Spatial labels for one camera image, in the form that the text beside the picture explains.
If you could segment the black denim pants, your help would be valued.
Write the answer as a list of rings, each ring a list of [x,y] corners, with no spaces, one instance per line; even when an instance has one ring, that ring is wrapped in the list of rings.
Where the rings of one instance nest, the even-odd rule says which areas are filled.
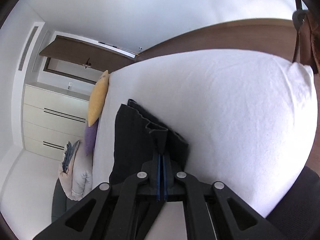
[[[111,184],[119,184],[142,169],[155,153],[167,155],[177,171],[184,171],[189,145],[146,109],[129,99],[116,114],[114,165],[109,176]]]

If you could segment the brown clothing pile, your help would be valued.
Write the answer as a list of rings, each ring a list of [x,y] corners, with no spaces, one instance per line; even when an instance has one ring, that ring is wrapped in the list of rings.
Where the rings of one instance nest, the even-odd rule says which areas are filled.
[[[297,31],[293,62],[299,62],[312,68],[319,74],[319,23],[309,10],[297,10],[292,16]]]

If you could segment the purple cushion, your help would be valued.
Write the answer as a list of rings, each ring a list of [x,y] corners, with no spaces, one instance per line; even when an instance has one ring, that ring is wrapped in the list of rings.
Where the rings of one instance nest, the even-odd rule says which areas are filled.
[[[97,120],[92,126],[87,126],[85,128],[84,142],[86,155],[89,155],[94,151],[98,124],[99,120]]]

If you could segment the folded beige duvet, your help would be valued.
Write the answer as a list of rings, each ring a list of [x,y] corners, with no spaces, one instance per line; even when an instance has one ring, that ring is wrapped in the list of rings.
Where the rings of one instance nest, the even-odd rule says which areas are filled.
[[[62,189],[67,198],[80,201],[92,190],[93,154],[86,154],[85,144],[77,141],[68,165],[59,164],[58,175]]]

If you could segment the folded blue denim garment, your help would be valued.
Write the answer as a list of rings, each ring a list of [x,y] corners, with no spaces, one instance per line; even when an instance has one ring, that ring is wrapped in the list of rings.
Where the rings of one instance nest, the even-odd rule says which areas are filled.
[[[76,141],[73,145],[69,141],[66,145],[66,149],[64,151],[64,158],[62,162],[62,170],[64,173],[68,171],[69,164],[73,156],[75,156],[76,151],[79,148],[80,140]]]

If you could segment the yellow cushion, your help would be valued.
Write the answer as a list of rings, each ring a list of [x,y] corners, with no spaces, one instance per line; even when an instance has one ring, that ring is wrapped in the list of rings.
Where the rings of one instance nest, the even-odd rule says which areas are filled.
[[[108,92],[109,82],[108,70],[103,72],[97,83],[92,89],[88,104],[88,126],[91,127],[101,116],[103,111],[105,98]]]

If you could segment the dark grey headboard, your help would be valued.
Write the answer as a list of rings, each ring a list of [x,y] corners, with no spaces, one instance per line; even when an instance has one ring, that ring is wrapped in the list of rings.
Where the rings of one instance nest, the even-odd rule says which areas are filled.
[[[55,222],[58,218],[60,218],[76,203],[77,201],[70,200],[66,196],[61,186],[60,180],[57,179],[54,193],[53,193],[53,201],[52,201],[52,215],[51,215],[52,223]]]

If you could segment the white bed mattress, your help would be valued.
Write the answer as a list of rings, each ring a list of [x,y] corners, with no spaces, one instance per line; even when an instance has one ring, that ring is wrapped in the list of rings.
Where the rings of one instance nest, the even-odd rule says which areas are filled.
[[[116,113],[129,99],[187,141],[187,173],[222,181],[263,217],[301,173],[317,127],[310,66],[235,49],[154,57],[110,75],[94,186],[111,174]]]

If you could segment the cream wardrobe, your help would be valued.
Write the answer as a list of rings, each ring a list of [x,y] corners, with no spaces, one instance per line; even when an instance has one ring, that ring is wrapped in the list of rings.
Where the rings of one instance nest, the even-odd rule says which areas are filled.
[[[22,122],[25,150],[61,160],[65,145],[84,136],[89,96],[44,83],[26,84]]]

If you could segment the brown wooden door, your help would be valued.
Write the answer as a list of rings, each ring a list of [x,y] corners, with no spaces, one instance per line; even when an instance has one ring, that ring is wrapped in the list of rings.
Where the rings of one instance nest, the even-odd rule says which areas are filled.
[[[57,35],[55,40],[40,52],[41,56],[79,64],[109,73],[129,66],[134,59],[116,51],[70,37]]]

